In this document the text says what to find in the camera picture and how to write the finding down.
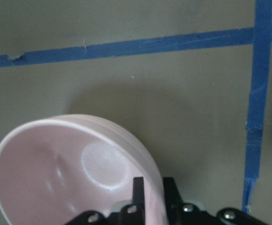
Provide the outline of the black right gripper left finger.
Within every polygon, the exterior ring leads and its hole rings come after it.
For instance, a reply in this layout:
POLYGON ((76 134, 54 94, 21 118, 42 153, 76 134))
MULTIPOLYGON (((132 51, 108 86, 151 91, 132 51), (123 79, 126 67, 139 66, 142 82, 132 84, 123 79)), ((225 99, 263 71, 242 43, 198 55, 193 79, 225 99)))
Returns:
POLYGON ((133 178, 132 201, 121 208, 119 213, 120 225, 144 225, 145 218, 145 193, 143 177, 133 178))

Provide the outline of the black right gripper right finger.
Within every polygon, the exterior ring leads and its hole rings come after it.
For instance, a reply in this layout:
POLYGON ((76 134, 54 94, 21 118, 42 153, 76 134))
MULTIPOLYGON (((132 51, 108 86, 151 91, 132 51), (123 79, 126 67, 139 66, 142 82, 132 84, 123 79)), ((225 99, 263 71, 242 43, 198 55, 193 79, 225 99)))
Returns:
POLYGON ((184 202, 174 178, 163 178, 166 212, 170 225, 201 225, 200 209, 193 203, 184 202))

